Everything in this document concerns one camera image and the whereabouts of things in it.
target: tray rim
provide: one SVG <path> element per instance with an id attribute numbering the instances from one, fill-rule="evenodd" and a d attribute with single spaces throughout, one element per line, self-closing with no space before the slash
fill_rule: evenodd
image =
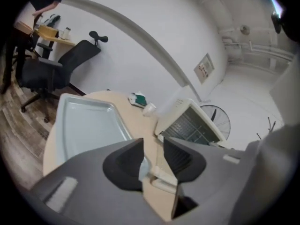
<path id="1" fill-rule="evenodd" d="M 116 112 L 116 115 L 118 116 L 118 119 L 120 120 L 121 125 L 124 127 L 125 132 L 127 133 L 129 139 L 134 139 L 130 133 L 130 131 L 128 130 L 128 128 L 126 127 L 124 120 L 122 119 L 116 105 L 114 103 L 111 102 L 106 102 L 106 101 L 102 101 L 102 100 L 98 100 L 98 99 L 94 99 L 94 98 L 88 98 L 85 96 L 78 96 L 78 95 L 73 95 L 70 93 L 63 93 L 60 96 L 60 100 L 58 103 L 58 107 L 57 107 L 57 113 L 56 113 L 56 120 L 55 120 L 55 125 L 56 125 L 56 157 L 57 157 L 57 164 L 61 165 L 64 162 L 66 162 L 67 158 L 64 157 L 62 158 L 62 156 L 60 154 L 64 154 L 64 156 L 66 156 L 66 149 L 65 146 L 63 145 L 64 142 L 62 141 L 63 138 L 63 134 L 62 134 L 62 123 L 63 123 L 63 113 L 64 113 L 64 108 L 65 105 L 67 103 L 67 99 L 68 98 L 75 98 L 75 99 L 79 99 L 79 100 L 87 100 L 87 101 L 92 101 L 92 102 L 97 102 L 97 103 L 104 103 L 107 104 L 109 106 L 112 106 Z"/>

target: chair headrest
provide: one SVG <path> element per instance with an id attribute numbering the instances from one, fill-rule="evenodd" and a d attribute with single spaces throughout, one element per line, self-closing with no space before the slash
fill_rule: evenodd
<path id="1" fill-rule="evenodd" d="M 89 35 L 90 35 L 93 39 L 95 39 L 95 41 L 100 40 L 100 41 L 103 42 L 103 43 L 107 43 L 107 42 L 108 42 L 108 37 L 107 37 L 107 36 L 100 37 L 100 36 L 97 34 L 96 31 L 91 31 L 91 32 L 89 33 Z"/>

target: chair seat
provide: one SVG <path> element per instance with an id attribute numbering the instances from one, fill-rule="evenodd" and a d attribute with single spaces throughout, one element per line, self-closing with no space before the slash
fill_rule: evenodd
<path id="1" fill-rule="evenodd" d="M 48 76 L 51 69 L 37 59 L 26 60 L 22 70 L 21 86 L 30 89 L 48 88 Z M 53 89 L 62 89 L 67 84 L 60 72 L 56 71 L 53 78 Z"/>

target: person's arm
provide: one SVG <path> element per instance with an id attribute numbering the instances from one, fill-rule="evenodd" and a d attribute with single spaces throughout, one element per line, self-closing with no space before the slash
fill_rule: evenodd
<path id="1" fill-rule="evenodd" d="M 47 11 L 50 11 L 52 9 L 55 9 L 58 4 L 59 4 L 58 1 L 54 1 L 53 3 L 51 3 L 50 5 L 48 5 L 47 7 L 42 8 L 42 9 L 34 12 L 32 15 L 36 17 L 37 15 L 42 14 L 43 12 L 47 12 Z"/>

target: ceiling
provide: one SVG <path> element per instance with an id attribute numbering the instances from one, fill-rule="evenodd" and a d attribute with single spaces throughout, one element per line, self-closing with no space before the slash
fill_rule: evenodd
<path id="1" fill-rule="evenodd" d="M 297 44 L 275 32 L 271 0 L 197 0 L 216 22 L 230 65 L 251 66 L 280 74 L 296 53 Z M 241 26 L 250 33 L 241 33 Z"/>

